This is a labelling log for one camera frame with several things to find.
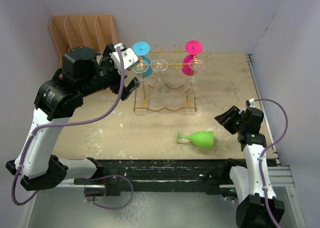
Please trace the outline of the clear wine glass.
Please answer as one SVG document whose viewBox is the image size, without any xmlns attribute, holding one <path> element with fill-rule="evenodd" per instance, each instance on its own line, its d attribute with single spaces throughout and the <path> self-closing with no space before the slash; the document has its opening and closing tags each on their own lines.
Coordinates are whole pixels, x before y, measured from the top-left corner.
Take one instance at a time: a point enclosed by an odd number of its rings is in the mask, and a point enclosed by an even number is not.
<svg viewBox="0 0 320 228">
<path fill-rule="evenodd" d="M 205 70 L 206 65 L 203 60 L 194 57 L 188 63 L 191 73 L 184 83 L 184 93 L 186 96 L 193 97 L 197 94 L 200 86 L 198 73 Z"/>
<path fill-rule="evenodd" d="M 154 85 L 154 93 L 156 97 L 161 97 L 165 93 L 165 84 L 162 80 L 162 73 L 168 68 L 168 62 L 165 59 L 154 59 L 151 61 L 150 66 L 156 74 L 156 83 Z"/>
<path fill-rule="evenodd" d="M 141 82 L 144 81 L 144 74 L 149 69 L 149 63 L 145 60 L 140 60 L 135 67 L 132 68 L 132 71 L 139 77 Z"/>
</svg>

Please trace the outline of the green plastic wine glass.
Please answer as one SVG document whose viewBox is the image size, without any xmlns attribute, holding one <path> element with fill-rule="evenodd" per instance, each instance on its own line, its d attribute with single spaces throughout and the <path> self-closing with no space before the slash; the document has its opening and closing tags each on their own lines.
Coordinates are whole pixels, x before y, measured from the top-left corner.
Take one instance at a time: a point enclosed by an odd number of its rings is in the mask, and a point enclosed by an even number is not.
<svg viewBox="0 0 320 228">
<path fill-rule="evenodd" d="M 211 149 L 214 146 L 214 134 L 212 131 L 197 131 L 191 135 L 177 134 L 177 142 L 179 139 L 186 139 L 199 148 Z"/>
</svg>

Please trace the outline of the blue plastic wine glass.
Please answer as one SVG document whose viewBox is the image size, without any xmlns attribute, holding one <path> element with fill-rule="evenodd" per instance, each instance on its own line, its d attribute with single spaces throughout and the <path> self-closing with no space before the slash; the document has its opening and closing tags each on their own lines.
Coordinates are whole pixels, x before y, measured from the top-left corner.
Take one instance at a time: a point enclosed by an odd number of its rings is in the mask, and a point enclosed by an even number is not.
<svg viewBox="0 0 320 228">
<path fill-rule="evenodd" d="M 138 57 L 142 57 L 144 62 L 151 64 L 151 60 L 146 56 L 150 52 L 150 45 L 145 41 L 138 41 L 132 46 L 132 50 Z M 148 78 L 153 73 L 153 70 L 150 66 L 146 72 L 143 73 L 144 78 Z"/>
</svg>

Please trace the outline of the pink plastic wine glass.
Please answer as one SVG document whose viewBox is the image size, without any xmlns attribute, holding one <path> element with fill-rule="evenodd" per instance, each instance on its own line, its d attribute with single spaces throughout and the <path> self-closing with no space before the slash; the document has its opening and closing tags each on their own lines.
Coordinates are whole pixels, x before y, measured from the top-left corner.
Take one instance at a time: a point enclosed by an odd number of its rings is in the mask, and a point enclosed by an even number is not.
<svg viewBox="0 0 320 228">
<path fill-rule="evenodd" d="M 181 71 L 185 75 L 191 76 L 193 70 L 190 68 L 189 62 L 194 59 L 194 56 L 200 54 L 203 51 L 203 45 L 201 42 L 197 40 L 190 40 L 185 44 L 184 48 L 188 55 L 183 60 L 183 66 Z"/>
</svg>

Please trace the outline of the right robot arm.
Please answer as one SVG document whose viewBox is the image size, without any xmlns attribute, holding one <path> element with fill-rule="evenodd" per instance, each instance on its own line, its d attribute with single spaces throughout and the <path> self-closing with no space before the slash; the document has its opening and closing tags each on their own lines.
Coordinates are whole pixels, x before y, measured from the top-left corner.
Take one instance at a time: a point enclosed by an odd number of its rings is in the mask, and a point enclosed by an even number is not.
<svg viewBox="0 0 320 228">
<path fill-rule="evenodd" d="M 245 166 L 230 166 L 222 178 L 234 184 L 239 204 L 236 225 L 239 228 L 278 228 L 285 204 L 274 192 L 266 158 L 267 142 L 260 132 L 264 113 L 256 107 L 240 110 L 232 106 L 215 120 L 229 133 L 237 134 Z"/>
</svg>

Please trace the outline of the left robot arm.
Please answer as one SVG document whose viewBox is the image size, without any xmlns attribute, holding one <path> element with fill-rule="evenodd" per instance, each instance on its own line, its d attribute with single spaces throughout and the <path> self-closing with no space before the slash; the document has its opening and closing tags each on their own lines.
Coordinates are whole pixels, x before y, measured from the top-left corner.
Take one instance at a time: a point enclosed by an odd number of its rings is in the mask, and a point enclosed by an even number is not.
<svg viewBox="0 0 320 228">
<path fill-rule="evenodd" d="M 18 158 L 6 168 L 27 191 L 47 190 L 66 179 L 87 179 L 98 184 L 102 166 L 93 158 L 63 159 L 52 154 L 63 127 L 84 98 L 110 89 L 118 101 L 126 100 L 139 86 L 137 78 L 124 84 L 125 72 L 139 63 L 135 52 L 124 44 L 109 44 L 97 60 L 90 47 L 79 46 L 65 53 L 62 67 L 43 83 L 34 101 L 33 121 Z"/>
</svg>

